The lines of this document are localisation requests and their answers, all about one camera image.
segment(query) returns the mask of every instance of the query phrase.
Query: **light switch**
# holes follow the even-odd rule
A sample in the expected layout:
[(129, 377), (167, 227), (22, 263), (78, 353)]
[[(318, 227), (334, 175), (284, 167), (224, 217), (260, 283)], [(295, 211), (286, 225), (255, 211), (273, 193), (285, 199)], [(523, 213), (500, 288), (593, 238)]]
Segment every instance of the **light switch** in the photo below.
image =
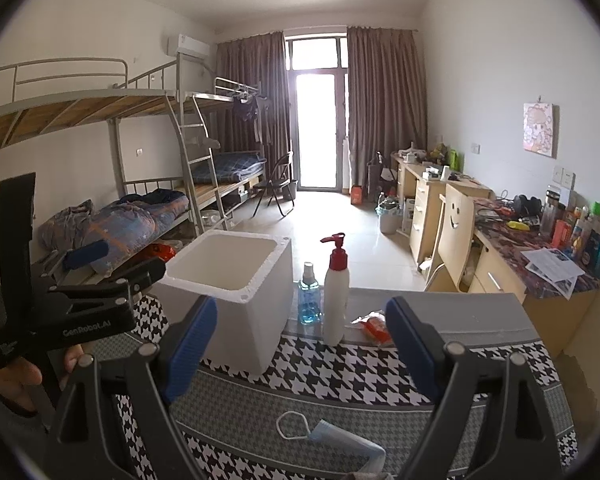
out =
[(573, 189), (573, 185), (575, 184), (576, 175), (573, 171), (564, 170), (562, 172), (562, 186), (567, 189)]
[(562, 184), (562, 173), (563, 172), (564, 172), (564, 169), (561, 166), (554, 167), (554, 177), (552, 178), (552, 180), (556, 184)]

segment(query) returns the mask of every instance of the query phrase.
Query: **blue bedding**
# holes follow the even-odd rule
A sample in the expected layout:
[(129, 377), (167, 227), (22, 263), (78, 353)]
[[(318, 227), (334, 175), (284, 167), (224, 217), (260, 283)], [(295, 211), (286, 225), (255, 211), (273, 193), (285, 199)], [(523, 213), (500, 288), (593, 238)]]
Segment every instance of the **blue bedding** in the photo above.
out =
[(157, 189), (147, 195), (131, 194), (94, 211), (93, 202), (56, 213), (38, 229), (40, 244), (48, 251), (77, 249), (96, 240), (109, 244), (109, 254), (91, 263), (98, 274), (111, 273), (173, 226), (189, 206), (179, 191)]
[[(226, 184), (240, 182), (262, 171), (266, 161), (258, 152), (218, 153), (214, 155), (216, 177)], [(194, 184), (211, 184), (208, 164), (197, 165), (191, 174)]]

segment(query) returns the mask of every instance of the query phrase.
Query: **glass door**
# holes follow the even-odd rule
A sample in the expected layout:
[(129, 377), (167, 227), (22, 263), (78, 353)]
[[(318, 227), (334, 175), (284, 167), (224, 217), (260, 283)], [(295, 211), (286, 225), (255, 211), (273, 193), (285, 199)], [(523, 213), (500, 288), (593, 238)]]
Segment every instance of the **glass door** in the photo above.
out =
[(343, 46), (346, 38), (287, 41), (294, 173), (301, 190), (342, 190), (347, 129)]

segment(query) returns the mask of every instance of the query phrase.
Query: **blue liquid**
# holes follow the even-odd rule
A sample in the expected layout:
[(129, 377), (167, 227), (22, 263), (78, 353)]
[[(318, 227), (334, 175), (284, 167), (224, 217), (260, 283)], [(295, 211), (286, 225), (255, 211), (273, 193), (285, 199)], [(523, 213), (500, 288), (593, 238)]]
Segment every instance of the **blue liquid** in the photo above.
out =
[(322, 319), (320, 308), (320, 285), (318, 282), (308, 285), (298, 282), (298, 321), (303, 325), (318, 323)]

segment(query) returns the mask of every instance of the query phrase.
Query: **curtain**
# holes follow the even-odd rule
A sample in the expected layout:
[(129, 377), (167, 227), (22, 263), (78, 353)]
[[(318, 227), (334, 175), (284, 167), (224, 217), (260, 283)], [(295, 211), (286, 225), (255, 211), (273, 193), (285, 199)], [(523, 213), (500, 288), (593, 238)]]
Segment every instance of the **curtain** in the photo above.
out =
[[(289, 90), (286, 82), (285, 38), (282, 32), (218, 44), (218, 76), (250, 86), (260, 85), (268, 107), (262, 120), (267, 174), (291, 146)], [(231, 110), (218, 113), (218, 141), (222, 152), (259, 150), (253, 123)]]
[(426, 149), (424, 74), (411, 30), (350, 27), (347, 44), (351, 185), (364, 187), (375, 152)]

